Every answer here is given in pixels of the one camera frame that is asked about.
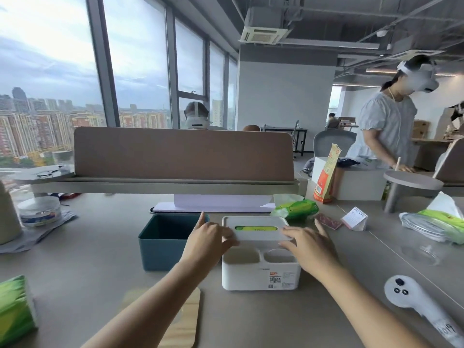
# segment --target white vr controller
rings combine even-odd
[[[412,278],[396,275],[384,286],[386,298],[400,308],[412,308],[456,348],[464,348],[464,334],[448,314]]]

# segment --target forearm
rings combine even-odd
[[[382,143],[376,139],[372,138],[366,140],[367,146],[374,152],[375,156],[382,160],[384,163],[388,164],[389,166],[394,166],[396,164],[395,157],[389,152]]]
[[[203,277],[192,265],[178,263],[82,348],[157,347],[172,320]]]
[[[322,284],[345,313],[366,348],[430,348],[347,270],[334,269]]]

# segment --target tissue box lid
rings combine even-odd
[[[275,242],[291,238],[283,235],[280,229],[289,224],[279,216],[225,216],[222,225],[231,228],[240,242]]]

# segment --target air conditioning unit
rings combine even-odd
[[[242,43],[276,44],[290,32],[283,26],[283,11],[269,7],[251,7],[246,13]]]
[[[382,58],[383,60],[398,60],[398,61],[407,61],[413,58],[414,56],[417,55],[427,55],[427,56],[433,56],[437,54],[441,54],[444,52],[443,50],[418,50],[418,49],[411,49],[407,51],[400,52],[395,55],[391,55],[385,58]]]

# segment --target wooden cutting board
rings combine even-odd
[[[122,311],[134,302],[148,288],[135,288],[128,291],[123,298],[119,311]],[[195,288],[181,310],[167,328],[158,347],[162,348],[192,348],[197,332],[198,310],[200,306],[200,290]]]

